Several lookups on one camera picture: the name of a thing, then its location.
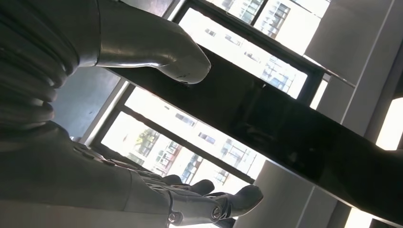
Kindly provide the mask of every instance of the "bolt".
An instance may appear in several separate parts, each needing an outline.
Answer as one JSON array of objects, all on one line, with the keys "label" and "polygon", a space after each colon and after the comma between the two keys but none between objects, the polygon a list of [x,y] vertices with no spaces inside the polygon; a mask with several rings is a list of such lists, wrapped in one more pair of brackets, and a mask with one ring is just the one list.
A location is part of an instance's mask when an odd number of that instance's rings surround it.
[{"label": "bolt", "polygon": [[170,223],[173,223],[173,222],[175,222],[175,218],[176,218],[175,214],[174,214],[174,213],[171,213],[171,214],[169,214],[169,216],[168,216],[168,221],[169,221]]},{"label": "bolt", "polygon": [[214,208],[213,212],[211,213],[211,216],[213,217],[213,219],[218,219],[221,216],[221,208],[220,207]]}]

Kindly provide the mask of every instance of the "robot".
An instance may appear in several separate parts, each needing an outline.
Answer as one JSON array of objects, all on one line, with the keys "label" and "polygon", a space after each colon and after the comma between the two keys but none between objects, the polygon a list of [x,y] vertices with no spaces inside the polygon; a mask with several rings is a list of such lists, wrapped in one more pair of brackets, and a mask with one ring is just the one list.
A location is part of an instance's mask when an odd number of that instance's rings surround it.
[{"label": "robot", "polygon": [[211,65],[177,24],[113,0],[0,1],[0,227],[153,227],[241,216],[249,185],[211,193],[72,142],[51,122],[78,67],[154,67],[195,84]]}]

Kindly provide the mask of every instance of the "black metal panel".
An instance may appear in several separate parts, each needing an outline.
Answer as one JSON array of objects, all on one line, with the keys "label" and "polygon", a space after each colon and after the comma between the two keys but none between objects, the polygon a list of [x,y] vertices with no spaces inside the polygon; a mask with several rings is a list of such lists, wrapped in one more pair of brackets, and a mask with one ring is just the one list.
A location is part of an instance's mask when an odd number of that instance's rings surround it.
[{"label": "black metal panel", "polygon": [[151,68],[111,69],[259,151],[349,205],[403,224],[403,161],[278,89],[203,50],[212,62],[196,85]]}]

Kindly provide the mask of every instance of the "glass pane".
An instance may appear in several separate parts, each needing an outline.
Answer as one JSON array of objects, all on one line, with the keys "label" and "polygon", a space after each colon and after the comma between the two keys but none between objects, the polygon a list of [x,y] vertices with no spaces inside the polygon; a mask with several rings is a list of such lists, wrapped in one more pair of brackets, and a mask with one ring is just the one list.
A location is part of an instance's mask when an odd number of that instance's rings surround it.
[{"label": "glass pane", "polygon": [[254,27],[303,55],[328,6],[327,0],[269,0]]},{"label": "glass pane", "polygon": [[207,0],[250,24],[264,0]]},{"label": "glass pane", "polygon": [[[251,178],[257,178],[266,160],[260,153],[139,87],[134,89],[125,105]],[[217,180],[225,180],[226,175],[216,173],[215,177]]]},{"label": "glass pane", "polygon": [[125,113],[119,114],[101,143],[161,176],[176,174],[190,185],[211,180],[214,192],[235,194],[248,185]]},{"label": "glass pane", "polygon": [[403,98],[394,99],[389,106],[376,145],[394,151],[403,134]]},{"label": "glass pane", "polygon": [[198,44],[291,97],[298,97],[307,78],[306,74],[193,9],[187,11],[179,25]]},{"label": "glass pane", "polygon": [[319,88],[317,89],[314,99],[312,100],[311,105],[310,105],[310,107],[312,109],[316,110],[317,106],[319,105],[320,100],[322,99],[323,93],[326,90],[327,84],[328,84],[328,82],[325,80],[322,80],[322,82],[320,83]]}]

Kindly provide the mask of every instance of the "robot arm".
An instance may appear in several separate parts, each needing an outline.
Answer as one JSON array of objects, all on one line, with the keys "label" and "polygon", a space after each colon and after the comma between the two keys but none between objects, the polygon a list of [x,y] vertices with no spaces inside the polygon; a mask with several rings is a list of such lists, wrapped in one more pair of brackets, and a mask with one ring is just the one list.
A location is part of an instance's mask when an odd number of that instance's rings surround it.
[{"label": "robot arm", "polygon": [[202,81],[210,62],[177,24],[122,2],[98,0],[101,48],[97,66],[155,67],[184,83]]}]

